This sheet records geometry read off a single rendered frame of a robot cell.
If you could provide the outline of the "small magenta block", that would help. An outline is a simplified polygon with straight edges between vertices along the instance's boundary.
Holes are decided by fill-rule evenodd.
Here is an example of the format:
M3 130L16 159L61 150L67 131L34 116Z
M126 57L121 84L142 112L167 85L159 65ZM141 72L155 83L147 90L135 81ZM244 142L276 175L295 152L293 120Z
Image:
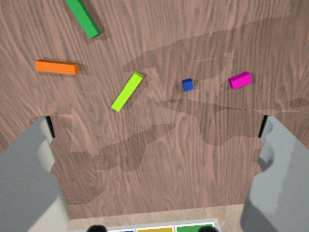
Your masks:
M249 72L240 73L231 78L228 78L228 80L230 83L230 87L233 89L237 89L238 87L252 82L251 74Z

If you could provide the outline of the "orange rod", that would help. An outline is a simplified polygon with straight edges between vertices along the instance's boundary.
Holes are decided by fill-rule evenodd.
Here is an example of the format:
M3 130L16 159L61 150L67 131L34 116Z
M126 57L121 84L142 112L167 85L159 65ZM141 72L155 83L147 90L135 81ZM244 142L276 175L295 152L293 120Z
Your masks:
M79 73L78 63L40 59L35 61L35 64L37 71L39 72L67 73L67 74Z

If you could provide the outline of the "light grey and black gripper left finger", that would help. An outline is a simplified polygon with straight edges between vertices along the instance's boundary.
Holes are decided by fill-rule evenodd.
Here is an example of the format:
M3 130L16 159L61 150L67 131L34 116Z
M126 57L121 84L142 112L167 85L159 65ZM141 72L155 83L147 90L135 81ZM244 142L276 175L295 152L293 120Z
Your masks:
M65 232L70 216L57 178L50 116L38 118L0 155L0 232Z

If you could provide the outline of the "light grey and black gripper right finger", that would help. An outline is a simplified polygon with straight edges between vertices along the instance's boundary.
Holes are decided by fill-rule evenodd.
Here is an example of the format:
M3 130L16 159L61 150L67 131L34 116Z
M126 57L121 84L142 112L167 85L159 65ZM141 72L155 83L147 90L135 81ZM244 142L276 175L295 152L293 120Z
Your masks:
M243 232L309 232L309 150L274 116L264 115L254 176L245 199Z

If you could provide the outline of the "small blue block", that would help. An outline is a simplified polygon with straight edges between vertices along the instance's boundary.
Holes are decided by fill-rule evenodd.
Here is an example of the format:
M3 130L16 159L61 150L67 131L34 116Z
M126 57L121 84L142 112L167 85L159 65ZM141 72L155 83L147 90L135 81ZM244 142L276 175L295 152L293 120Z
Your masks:
M183 89L185 91L193 90L193 84L191 78L183 80Z

